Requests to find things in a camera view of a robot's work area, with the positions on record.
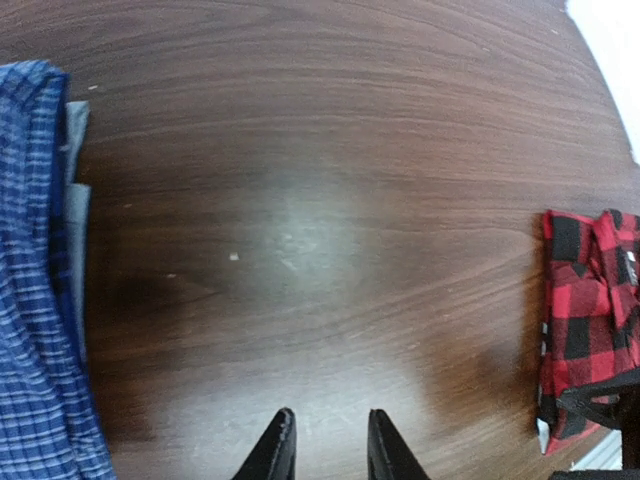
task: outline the white speck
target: white speck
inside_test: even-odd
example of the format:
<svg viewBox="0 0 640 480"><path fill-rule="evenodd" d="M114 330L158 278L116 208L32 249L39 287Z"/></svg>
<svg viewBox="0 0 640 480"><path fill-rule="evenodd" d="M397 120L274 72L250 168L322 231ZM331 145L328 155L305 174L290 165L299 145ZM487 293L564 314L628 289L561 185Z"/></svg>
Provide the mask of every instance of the white speck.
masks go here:
<svg viewBox="0 0 640 480"><path fill-rule="evenodd" d="M298 271L296 266L293 263L291 263L289 260L287 260L286 258L281 258L280 259L280 263L282 263L285 267L287 267L292 272L297 272Z"/></svg>

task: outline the red and black plaid shirt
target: red and black plaid shirt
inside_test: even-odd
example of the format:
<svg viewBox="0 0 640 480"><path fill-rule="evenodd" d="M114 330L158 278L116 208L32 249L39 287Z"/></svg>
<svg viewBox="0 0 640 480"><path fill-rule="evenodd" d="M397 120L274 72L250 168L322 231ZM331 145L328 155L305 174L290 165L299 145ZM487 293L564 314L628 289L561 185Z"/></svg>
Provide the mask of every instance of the red and black plaid shirt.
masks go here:
<svg viewBox="0 0 640 480"><path fill-rule="evenodd" d="M547 319L538 425L550 428L546 449L541 435L543 452L550 454L598 426L559 408L563 392L640 365L640 217L609 210L593 220L549 211L543 228Z"/></svg>

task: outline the blue plaid shirt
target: blue plaid shirt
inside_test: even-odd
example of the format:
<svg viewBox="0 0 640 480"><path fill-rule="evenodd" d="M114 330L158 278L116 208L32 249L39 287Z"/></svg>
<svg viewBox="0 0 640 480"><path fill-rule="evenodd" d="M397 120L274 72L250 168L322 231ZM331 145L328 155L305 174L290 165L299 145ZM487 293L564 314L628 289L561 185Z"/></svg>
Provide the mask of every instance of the blue plaid shirt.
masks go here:
<svg viewBox="0 0 640 480"><path fill-rule="evenodd" d="M67 77L0 67L0 477L115 478L69 325L58 147Z"/></svg>

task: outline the folded clothing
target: folded clothing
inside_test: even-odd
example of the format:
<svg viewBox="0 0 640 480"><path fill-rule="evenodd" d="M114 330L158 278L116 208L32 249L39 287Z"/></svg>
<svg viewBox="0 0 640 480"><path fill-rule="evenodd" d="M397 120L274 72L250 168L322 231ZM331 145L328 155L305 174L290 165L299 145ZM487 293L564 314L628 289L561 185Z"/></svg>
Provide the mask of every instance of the folded clothing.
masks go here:
<svg viewBox="0 0 640 480"><path fill-rule="evenodd" d="M71 269L70 288L74 304L75 338L73 340L85 370L87 349L84 335L84 276L91 187L73 183L73 181L76 176L78 153L84 141L88 121L88 102L67 103L67 143L61 148L61 170L64 172L64 226Z"/></svg>
<svg viewBox="0 0 640 480"><path fill-rule="evenodd" d="M0 465L8 479L115 478L69 329L59 148L66 84L46 62L0 67Z"/></svg>
<svg viewBox="0 0 640 480"><path fill-rule="evenodd" d="M563 408L569 394L640 379L629 376L640 372L640 217L608 210L593 220L549 211L543 228L547 305L537 424L542 451L550 454L598 427L579 409Z"/></svg>

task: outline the dark wood grain surface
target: dark wood grain surface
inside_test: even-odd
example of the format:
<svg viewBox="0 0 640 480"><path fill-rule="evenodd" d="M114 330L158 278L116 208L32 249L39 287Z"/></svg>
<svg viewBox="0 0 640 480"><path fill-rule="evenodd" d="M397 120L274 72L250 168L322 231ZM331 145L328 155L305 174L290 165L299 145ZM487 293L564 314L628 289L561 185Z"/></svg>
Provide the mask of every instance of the dark wood grain surface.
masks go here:
<svg viewBox="0 0 640 480"><path fill-rule="evenodd" d="M0 60L93 109L91 374L123 479L228 478L276 409L359 479L370 408L434 479L545 479L540 213L640 213L560 0L5 0ZM237 261L231 260L234 255Z"/></svg>

